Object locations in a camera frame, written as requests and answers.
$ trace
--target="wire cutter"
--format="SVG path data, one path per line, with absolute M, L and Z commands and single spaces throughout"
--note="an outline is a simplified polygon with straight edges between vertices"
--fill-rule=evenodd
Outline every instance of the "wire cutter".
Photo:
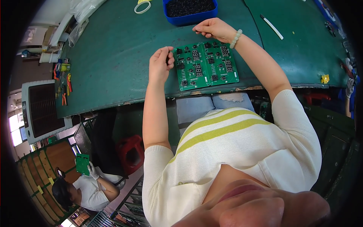
M 69 93 L 72 92 L 72 84 L 70 83 L 70 77 L 71 74 L 68 73 L 67 75 L 67 95 L 69 96 Z
M 68 105 L 67 104 L 67 88 L 66 88 L 66 86 L 65 85 L 63 85 L 63 87 L 62 87 L 62 90 L 63 90 L 63 95 L 62 95 L 62 106 L 64 106 L 64 105 Z

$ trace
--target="white knit shirt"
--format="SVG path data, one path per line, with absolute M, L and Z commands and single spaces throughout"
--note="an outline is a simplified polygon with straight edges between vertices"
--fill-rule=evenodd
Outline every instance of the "white knit shirt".
M 200 206 L 221 164 L 271 188 L 310 190 L 322 161 L 316 132 L 291 90 L 276 96 L 272 114 L 275 124 L 243 108 L 215 110 L 186 129 L 175 156 L 147 148 L 142 202 L 151 226 L 171 226 Z

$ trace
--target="lips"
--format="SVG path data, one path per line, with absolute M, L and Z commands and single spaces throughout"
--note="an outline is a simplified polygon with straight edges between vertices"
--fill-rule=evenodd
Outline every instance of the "lips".
M 246 191 L 256 191 L 256 190 L 264 190 L 264 188 L 257 186 L 257 185 L 241 185 L 238 186 L 237 188 L 234 188 L 232 191 L 228 192 L 227 194 L 225 194 L 219 201 L 218 203 L 222 202 L 225 199 L 228 199 L 230 197 L 233 197 L 235 195 L 239 195 L 242 194 Z

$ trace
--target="white tape ring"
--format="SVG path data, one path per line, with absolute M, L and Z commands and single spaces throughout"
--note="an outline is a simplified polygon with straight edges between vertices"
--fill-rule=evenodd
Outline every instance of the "white tape ring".
M 142 5 L 142 4 L 144 4 L 144 3 L 149 3 L 149 5 L 148 5 L 148 6 L 146 7 L 146 9 L 144 9 L 143 11 L 137 12 L 137 11 L 136 11 L 136 10 L 137 10 L 137 8 L 139 8 L 139 6 L 140 6 L 140 5 Z M 135 6 L 134 12 L 135 12 L 135 13 L 137 13 L 137 14 L 142 14 L 142 13 L 144 13 L 144 12 L 148 11 L 148 10 L 150 9 L 150 7 L 151 7 L 151 3 L 150 3 L 150 1 L 143 1 L 143 2 L 140 2 L 139 4 L 137 4 L 137 5 Z

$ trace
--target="striped shirt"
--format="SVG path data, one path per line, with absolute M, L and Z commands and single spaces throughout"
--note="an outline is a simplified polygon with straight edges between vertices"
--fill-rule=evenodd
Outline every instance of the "striped shirt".
M 272 114 L 275 124 L 243 108 L 214 110 L 186 129 L 175 156 L 147 148 L 142 201 L 151 226 L 171 226 L 200 206 L 221 164 L 271 188 L 310 190 L 322 160 L 316 132 L 291 90 L 275 97 Z

